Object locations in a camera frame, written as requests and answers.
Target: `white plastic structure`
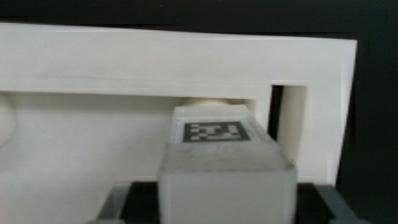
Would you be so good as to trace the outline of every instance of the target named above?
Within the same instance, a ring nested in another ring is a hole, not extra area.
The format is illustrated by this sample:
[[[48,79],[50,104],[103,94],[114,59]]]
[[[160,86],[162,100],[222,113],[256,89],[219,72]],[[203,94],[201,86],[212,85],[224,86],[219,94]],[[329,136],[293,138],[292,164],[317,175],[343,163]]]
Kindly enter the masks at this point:
[[[7,97],[0,95],[0,147],[13,137],[16,129],[16,113]]]
[[[0,222],[94,219],[114,182],[157,179],[183,100],[240,100],[267,129],[272,85],[299,181],[334,184],[354,61],[354,40],[0,23]]]
[[[176,108],[158,183],[164,224],[293,224],[297,172],[244,105]]]

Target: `white object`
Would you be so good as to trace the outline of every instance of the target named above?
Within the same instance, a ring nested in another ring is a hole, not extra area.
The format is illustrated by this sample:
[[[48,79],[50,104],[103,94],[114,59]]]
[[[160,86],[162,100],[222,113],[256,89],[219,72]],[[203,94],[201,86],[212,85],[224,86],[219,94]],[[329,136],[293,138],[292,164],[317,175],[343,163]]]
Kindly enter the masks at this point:
[[[187,106],[215,106],[215,105],[228,105],[230,102],[226,99],[190,98],[183,104]]]
[[[0,23],[0,52],[0,223],[94,219],[114,182],[157,179],[174,106],[242,99],[267,127],[272,85],[299,181],[334,184],[354,40]]]
[[[171,133],[162,223],[293,224],[297,172],[247,107],[178,107]]]
[[[0,94],[0,147],[16,129],[16,113],[7,97]]]

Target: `qr code sticker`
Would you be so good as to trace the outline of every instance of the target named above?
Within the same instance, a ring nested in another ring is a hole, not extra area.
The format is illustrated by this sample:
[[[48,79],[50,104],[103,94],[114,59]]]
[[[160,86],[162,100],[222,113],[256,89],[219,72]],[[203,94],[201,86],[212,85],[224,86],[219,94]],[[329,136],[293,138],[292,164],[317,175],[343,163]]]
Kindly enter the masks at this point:
[[[246,140],[249,140],[249,135],[240,122],[185,123],[183,142]]]

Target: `black base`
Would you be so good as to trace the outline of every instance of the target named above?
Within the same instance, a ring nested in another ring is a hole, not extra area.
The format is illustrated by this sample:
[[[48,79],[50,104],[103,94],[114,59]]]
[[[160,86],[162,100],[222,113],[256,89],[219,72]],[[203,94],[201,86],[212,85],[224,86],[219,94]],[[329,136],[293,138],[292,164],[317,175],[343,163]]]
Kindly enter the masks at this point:
[[[121,217],[126,224],[160,224],[158,184],[134,183]],[[299,184],[295,224],[329,224],[334,219],[313,184]]]

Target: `black background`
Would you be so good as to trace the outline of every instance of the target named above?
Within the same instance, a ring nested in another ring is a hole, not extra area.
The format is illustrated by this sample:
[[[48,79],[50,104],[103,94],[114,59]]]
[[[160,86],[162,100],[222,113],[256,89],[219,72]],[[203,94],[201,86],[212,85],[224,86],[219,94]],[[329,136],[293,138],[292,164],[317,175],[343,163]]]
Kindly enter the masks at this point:
[[[338,189],[359,216],[398,223],[398,1],[7,0],[0,20],[357,39]]]

